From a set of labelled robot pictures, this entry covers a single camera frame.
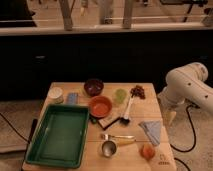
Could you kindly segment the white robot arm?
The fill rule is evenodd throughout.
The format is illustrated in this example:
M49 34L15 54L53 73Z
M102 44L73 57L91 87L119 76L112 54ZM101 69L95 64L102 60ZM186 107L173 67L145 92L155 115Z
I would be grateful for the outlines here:
M167 73L166 86L157 95L165 126L172 123L176 108L185 100L213 114L213 88L205 84L207 78L208 70L199 62L172 69Z

